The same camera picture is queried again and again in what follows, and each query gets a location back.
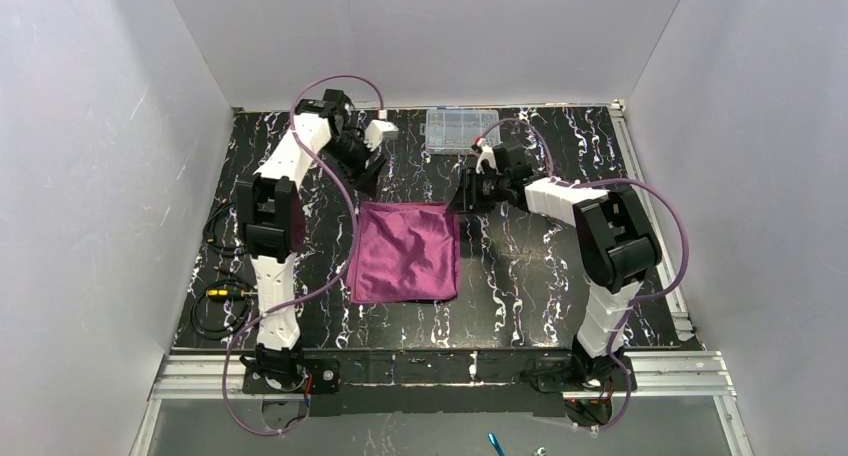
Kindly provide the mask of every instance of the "black cable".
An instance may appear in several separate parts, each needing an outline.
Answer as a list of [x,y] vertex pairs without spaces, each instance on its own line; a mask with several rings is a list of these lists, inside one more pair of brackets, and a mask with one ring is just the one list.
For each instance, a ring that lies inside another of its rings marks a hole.
[[303,419],[303,418],[305,418],[305,417],[306,417],[306,415],[303,415],[303,416],[295,416],[295,417],[293,417],[292,419],[290,419],[290,420],[289,420],[289,422],[288,422],[288,423],[286,423],[286,425],[285,425],[285,426],[283,426],[283,429],[288,428],[288,427],[289,427],[289,426],[291,426],[291,424],[292,424],[292,423],[294,423],[295,421],[300,421],[301,419]]
[[[249,292],[251,288],[250,284],[244,278],[221,268],[215,269],[219,273],[225,275],[226,278],[215,281],[203,288],[200,296],[194,300],[194,304],[191,306],[188,318],[191,329],[198,336],[209,341],[220,341],[221,339],[224,339],[231,334],[235,334],[238,330],[240,330],[250,317],[254,304],[253,299],[249,295],[243,294]],[[210,299],[207,292],[211,289],[227,289],[227,291],[231,292],[231,294],[226,297]],[[225,301],[232,301],[234,306],[236,301],[241,299],[241,311],[230,324],[225,324],[219,327],[205,326],[201,323],[200,318],[197,315],[197,310],[200,308],[200,304],[204,299],[209,299],[212,302],[221,304]]]
[[209,219],[206,220],[206,224],[203,225],[203,240],[206,242],[206,245],[209,246],[209,249],[225,258],[241,256],[245,251],[244,246],[227,246],[223,242],[218,242],[218,238],[215,236],[215,227],[218,225],[218,221],[226,219],[230,214],[230,208],[234,208],[235,205],[236,203],[234,202],[221,204],[212,211]]

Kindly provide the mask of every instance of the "blue pen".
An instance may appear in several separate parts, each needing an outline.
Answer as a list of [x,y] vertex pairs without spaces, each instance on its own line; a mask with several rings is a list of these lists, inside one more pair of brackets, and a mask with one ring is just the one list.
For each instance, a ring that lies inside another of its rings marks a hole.
[[501,445],[498,443],[498,438],[495,437],[495,433],[489,433],[489,441],[491,441],[492,446],[495,447],[495,451],[498,452],[498,456],[506,456],[503,454],[503,450],[501,449]]

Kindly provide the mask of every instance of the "glass panel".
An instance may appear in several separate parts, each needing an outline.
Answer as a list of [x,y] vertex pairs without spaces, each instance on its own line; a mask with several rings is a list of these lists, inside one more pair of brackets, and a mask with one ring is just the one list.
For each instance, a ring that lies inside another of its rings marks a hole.
[[[260,402],[233,403],[248,423],[265,427]],[[296,412],[295,404],[265,410],[275,427],[285,425]],[[573,432],[516,413],[312,418],[284,438],[267,438],[236,426],[220,400],[165,400],[150,454],[495,455],[489,432],[495,433],[507,456],[530,456],[540,447],[551,456],[730,455],[712,397],[633,398],[621,422],[596,439],[586,431]]]

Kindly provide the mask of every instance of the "magenta towel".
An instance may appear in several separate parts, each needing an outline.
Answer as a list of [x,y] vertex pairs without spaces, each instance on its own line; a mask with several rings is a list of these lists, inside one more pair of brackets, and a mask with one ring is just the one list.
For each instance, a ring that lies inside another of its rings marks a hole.
[[356,304],[444,301],[459,290],[459,221],[447,203],[359,206],[347,271]]

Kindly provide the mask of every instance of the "white panel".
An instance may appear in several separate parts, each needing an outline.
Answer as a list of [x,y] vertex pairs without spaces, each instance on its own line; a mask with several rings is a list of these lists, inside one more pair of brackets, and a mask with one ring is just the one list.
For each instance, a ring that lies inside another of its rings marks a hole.
[[0,452],[129,452],[231,126],[171,0],[0,0]]
[[831,379],[848,369],[845,1],[681,0],[627,109],[688,225],[687,303],[757,454],[848,443]]
[[280,109],[346,71],[394,106],[609,102],[630,94],[678,0],[174,1],[230,104]]

